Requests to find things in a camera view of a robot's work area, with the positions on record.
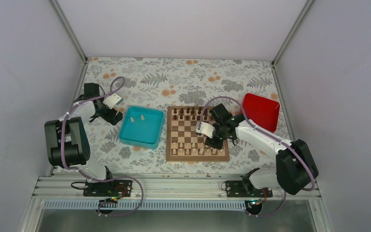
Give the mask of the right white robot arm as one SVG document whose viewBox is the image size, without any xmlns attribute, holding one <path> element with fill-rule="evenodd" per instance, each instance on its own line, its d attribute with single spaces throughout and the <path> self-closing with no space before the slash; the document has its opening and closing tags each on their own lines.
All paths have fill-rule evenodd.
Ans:
<svg viewBox="0 0 371 232">
<path fill-rule="evenodd" d="M 232 115 L 223 104 L 209 110 L 214 124 L 199 121 L 196 133 L 205 135 L 205 144 L 222 149 L 227 139 L 255 145 L 275 163 L 273 169 L 255 168 L 242 177 L 245 195 L 254 197 L 261 190 L 281 188 L 290 195 L 312 191 L 319 175 L 308 145 L 301 139 L 283 139 L 260 127 L 244 112 Z"/>
</svg>

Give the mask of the teal plastic tray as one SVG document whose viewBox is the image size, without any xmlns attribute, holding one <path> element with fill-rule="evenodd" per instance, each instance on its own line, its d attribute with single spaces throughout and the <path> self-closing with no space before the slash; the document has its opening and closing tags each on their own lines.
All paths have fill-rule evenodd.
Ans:
<svg viewBox="0 0 371 232">
<path fill-rule="evenodd" d="M 125 145 L 157 149 L 164 118 L 164 112 L 161 110 L 131 106 L 126 112 L 118 138 Z"/>
</svg>

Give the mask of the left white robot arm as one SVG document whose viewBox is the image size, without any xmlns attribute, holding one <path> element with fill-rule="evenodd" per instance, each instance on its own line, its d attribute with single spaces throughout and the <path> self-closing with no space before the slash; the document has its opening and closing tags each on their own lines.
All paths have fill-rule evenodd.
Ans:
<svg viewBox="0 0 371 232">
<path fill-rule="evenodd" d="M 80 172 L 104 196 L 114 192 L 115 182 L 110 170 L 91 157 L 85 124 L 96 118 L 115 126 L 123 114 L 115 110 L 123 98 L 113 93 L 102 93 L 95 83 L 84 84 L 84 92 L 74 100 L 72 108 L 58 119 L 44 124 L 47 156 L 50 164 Z"/>
</svg>

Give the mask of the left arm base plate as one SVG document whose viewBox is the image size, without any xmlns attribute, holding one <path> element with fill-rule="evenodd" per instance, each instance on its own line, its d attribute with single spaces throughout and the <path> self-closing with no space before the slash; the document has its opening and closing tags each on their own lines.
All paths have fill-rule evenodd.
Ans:
<svg viewBox="0 0 371 232">
<path fill-rule="evenodd" d="M 131 195 L 132 180 L 114 180 L 111 182 L 86 182 L 83 190 L 85 197 L 106 197 L 106 198 L 121 198 Z"/>
</svg>

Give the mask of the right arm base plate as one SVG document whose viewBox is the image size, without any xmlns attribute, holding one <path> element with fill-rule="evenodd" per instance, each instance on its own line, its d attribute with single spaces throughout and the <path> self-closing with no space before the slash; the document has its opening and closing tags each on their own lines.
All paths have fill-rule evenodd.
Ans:
<svg viewBox="0 0 371 232">
<path fill-rule="evenodd" d="M 227 180 L 221 188 L 228 198 L 265 198 L 272 197 L 273 192 L 268 188 L 256 189 L 252 184 L 238 180 Z"/>
</svg>

